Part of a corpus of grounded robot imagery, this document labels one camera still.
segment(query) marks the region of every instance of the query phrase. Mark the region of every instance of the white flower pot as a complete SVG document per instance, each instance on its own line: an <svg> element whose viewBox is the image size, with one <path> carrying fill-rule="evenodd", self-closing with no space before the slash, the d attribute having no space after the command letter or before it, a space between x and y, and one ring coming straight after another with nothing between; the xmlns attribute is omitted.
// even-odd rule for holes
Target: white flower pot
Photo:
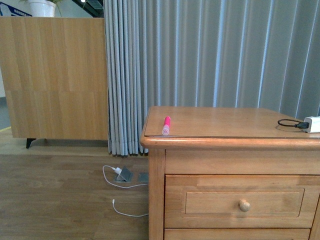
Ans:
<svg viewBox="0 0 320 240"><path fill-rule="evenodd" d="M33 17L54 17L56 4L47 0L28 0Z"/></svg>

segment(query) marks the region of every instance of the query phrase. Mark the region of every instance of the black metal leg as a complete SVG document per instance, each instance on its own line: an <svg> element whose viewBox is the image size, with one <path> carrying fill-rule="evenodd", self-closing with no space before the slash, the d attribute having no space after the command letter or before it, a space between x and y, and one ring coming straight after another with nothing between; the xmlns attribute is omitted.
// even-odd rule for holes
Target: black metal leg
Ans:
<svg viewBox="0 0 320 240"><path fill-rule="evenodd" d="M32 141L36 140L36 138L27 138L26 139L26 148L30 148Z"/></svg>

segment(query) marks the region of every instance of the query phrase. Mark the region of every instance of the dresser top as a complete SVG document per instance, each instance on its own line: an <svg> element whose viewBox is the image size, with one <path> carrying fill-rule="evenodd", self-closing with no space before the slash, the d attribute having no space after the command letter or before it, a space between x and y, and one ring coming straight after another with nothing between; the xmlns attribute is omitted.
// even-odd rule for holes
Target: dresser top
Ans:
<svg viewBox="0 0 320 240"><path fill-rule="evenodd" d="M170 116L169 135L162 135L164 120ZM211 142L217 139L313 140L320 147L320 133L306 133L295 127L278 125L280 119L294 119L264 108L173 107L149 109L141 136L143 145L168 145L181 141Z"/></svg>

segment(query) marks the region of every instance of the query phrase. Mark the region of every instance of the curtain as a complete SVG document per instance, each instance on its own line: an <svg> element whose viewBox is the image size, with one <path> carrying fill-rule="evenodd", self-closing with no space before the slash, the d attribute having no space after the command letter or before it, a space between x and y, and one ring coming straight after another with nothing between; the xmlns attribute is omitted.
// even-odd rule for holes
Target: curtain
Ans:
<svg viewBox="0 0 320 240"><path fill-rule="evenodd" d="M150 106L320 113L319 0L105 1L112 154Z"/></svg>
<svg viewBox="0 0 320 240"><path fill-rule="evenodd" d="M147 74L145 19L141 24L141 1L105 0L104 18L108 72L108 149L113 155L126 156L148 152L140 143L148 107L142 86Z"/></svg>

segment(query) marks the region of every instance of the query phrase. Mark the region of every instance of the floor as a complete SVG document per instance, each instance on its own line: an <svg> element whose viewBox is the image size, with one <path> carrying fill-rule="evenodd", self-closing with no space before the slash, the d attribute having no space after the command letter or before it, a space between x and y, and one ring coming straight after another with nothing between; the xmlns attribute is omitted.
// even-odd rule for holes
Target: floor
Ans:
<svg viewBox="0 0 320 240"><path fill-rule="evenodd" d="M148 186L111 186L103 165L126 166L134 185L148 158L111 156L104 141L37 139L26 149L10 128L0 131L0 239L147 240L148 217L120 215L112 199L120 212L145 214Z"/></svg>

